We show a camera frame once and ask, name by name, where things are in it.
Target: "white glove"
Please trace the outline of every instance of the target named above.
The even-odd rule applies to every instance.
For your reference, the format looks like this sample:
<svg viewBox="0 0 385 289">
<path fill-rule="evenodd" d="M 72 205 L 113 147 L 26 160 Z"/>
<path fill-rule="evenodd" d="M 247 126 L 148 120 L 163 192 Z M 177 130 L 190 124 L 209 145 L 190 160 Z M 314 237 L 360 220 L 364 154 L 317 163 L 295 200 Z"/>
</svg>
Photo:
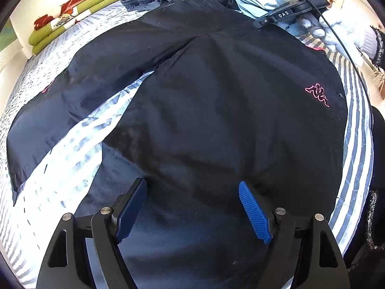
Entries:
<svg viewBox="0 0 385 289">
<path fill-rule="evenodd" d="M 343 13 L 339 9 L 329 9 L 323 13 L 323 16 L 345 45 L 355 65 L 362 66 L 363 64 L 362 56 L 357 48 L 367 53 L 369 57 L 374 57 L 377 50 L 376 35 L 366 20 Z M 345 50 L 322 17 L 318 21 L 311 13 L 307 13 L 296 18 L 295 23 L 285 29 L 293 36 L 302 36 L 304 32 L 311 33 L 312 36 L 320 38 L 330 51 L 338 51 L 348 58 Z"/>
</svg>

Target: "blue gripper pad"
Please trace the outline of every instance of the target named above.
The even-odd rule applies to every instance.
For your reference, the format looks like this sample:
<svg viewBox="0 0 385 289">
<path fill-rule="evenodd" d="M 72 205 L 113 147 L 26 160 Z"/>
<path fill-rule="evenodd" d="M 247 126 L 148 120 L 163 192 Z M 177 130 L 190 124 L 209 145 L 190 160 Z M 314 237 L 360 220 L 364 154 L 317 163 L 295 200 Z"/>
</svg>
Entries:
<svg viewBox="0 0 385 289">
<path fill-rule="evenodd" d="M 132 184 L 132 188 L 128 190 L 121 201 L 124 207 L 121 208 L 121 204 L 119 204 L 116 208 L 117 211 L 120 211 L 120 216 L 117 218 L 117 231 L 115 233 L 118 243 L 121 243 L 130 234 L 136 218 L 147 199 L 147 190 L 147 182 L 144 179 L 137 178 Z"/>
<path fill-rule="evenodd" d="M 269 244 L 272 235 L 269 230 L 269 221 L 258 205 L 250 189 L 244 181 L 239 184 L 239 198 L 241 199 L 244 210 L 249 216 L 254 232 L 259 239 L 262 239 L 265 244 Z"/>
</svg>

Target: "green towel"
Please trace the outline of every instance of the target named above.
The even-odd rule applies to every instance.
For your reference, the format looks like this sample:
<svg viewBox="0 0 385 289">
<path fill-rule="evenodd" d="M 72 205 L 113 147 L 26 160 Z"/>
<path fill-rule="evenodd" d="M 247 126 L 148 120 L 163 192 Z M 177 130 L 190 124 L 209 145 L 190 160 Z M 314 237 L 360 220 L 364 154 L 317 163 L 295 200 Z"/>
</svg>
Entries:
<svg viewBox="0 0 385 289">
<path fill-rule="evenodd" d="M 104 0 L 92 7 L 90 7 L 88 10 L 84 11 L 83 13 L 79 14 L 75 18 L 71 19 L 69 22 L 65 23 L 63 26 L 56 29 L 54 32 L 49 34 L 47 37 L 45 37 L 42 41 L 40 41 L 37 45 L 35 45 L 32 48 L 32 53 L 34 55 L 38 55 L 47 45 L 49 45 L 53 40 L 55 40 L 57 37 L 59 37 L 63 32 L 65 32 L 70 27 L 74 26 L 74 24 L 80 22 L 87 16 L 99 11 L 100 9 L 116 2 L 119 0 Z"/>
<path fill-rule="evenodd" d="M 73 7 L 69 11 L 55 18 L 44 27 L 39 30 L 34 30 L 28 39 L 28 43 L 30 45 L 37 45 L 40 41 L 42 41 L 46 36 L 50 33 L 54 32 L 59 27 L 63 26 L 66 22 L 78 16 L 80 13 L 88 10 L 90 7 L 102 2 L 104 0 L 85 0 L 79 3 L 77 6 Z"/>
</svg>

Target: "clothing pile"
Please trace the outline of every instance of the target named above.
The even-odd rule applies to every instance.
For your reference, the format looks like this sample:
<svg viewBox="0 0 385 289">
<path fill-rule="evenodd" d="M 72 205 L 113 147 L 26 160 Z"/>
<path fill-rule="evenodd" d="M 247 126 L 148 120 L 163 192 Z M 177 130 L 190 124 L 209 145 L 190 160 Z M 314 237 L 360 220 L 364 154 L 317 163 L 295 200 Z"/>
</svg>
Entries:
<svg viewBox="0 0 385 289">
<path fill-rule="evenodd" d="M 118 0 L 69 0 L 39 17 L 28 43 L 32 53 L 38 55 L 47 45 L 63 32 L 87 16 Z"/>
<path fill-rule="evenodd" d="M 255 19 L 290 0 L 235 1 L 243 14 Z M 376 58 L 374 61 L 379 65 L 378 57 L 381 57 L 381 55 L 376 54 L 376 34 L 378 32 L 375 32 L 366 24 L 368 20 L 364 14 L 344 14 L 341 10 L 329 9 L 323 15 L 342 40 L 355 65 L 362 66 L 363 64 L 361 53 L 357 48 L 361 52 L 366 53 L 371 59 Z M 320 38 L 330 51 L 337 51 L 348 58 L 342 45 L 322 18 L 315 18 L 311 13 L 306 13 L 302 16 L 281 21 L 278 23 L 278 26 L 295 37 L 301 37 L 310 33 L 312 36 Z"/>
</svg>

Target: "metal screw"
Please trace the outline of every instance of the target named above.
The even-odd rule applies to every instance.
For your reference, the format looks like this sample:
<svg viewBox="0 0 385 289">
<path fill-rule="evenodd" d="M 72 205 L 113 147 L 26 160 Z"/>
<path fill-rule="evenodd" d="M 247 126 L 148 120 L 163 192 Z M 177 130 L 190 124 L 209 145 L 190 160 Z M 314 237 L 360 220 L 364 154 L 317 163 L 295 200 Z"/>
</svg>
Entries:
<svg viewBox="0 0 385 289">
<path fill-rule="evenodd" d="M 275 212 L 278 214 L 278 215 L 285 215 L 286 214 L 286 210 L 284 208 L 276 208 L 275 209 Z"/>
<path fill-rule="evenodd" d="M 70 220 L 72 217 L 72 214 L 71 213 L 66 213 L 63 215 L 63 220 Z"/>
<path fill-rule="evenodd" d="M 111 212 L 111 208 L 109 208 L 108 206 L 105 206 L 103 207 L 101 210 L 100 210 L 101 214 L 103 215 L 106 215 L 108 214 L 109 212 Z"/>
<path fill-rule="evenodd" d="M 322 222 L 325 219 L 322 214 L 316 214 L 314 217 L 319 222 Z"/>
</svg>

